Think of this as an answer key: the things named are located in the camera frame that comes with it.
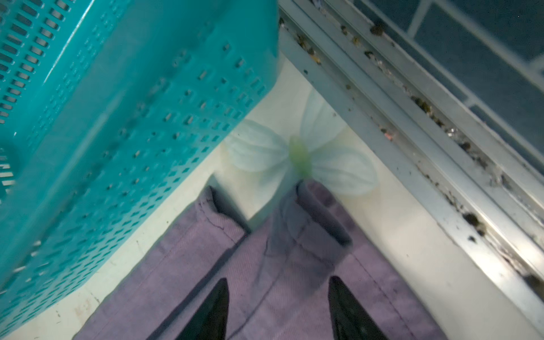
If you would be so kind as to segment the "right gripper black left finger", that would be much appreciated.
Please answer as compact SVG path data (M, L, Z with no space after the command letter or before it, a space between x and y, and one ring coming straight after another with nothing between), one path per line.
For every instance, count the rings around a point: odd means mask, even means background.
M228 280L220 279L176 340L225 340L229 293Z

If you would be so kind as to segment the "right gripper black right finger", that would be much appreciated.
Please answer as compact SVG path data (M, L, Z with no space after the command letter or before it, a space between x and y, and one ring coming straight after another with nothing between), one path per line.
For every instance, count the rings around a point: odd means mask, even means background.
M329 279L328 301L335 340L388 339L338 276Z

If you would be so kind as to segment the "purple trousers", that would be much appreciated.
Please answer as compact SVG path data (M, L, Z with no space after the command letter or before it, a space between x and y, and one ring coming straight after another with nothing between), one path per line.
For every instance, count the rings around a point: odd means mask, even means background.
M340 277L388 339L444 339L401 275L321 183L297 183L249 231L208 186L76 333L176 339L228 280L226 339L333 339L329 279Z

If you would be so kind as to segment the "teal plastic basket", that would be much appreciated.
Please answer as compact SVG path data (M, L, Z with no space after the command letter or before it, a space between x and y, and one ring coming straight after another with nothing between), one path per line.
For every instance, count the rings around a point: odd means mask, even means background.
M1 335L84 285L275 85L276 1L1 3Z

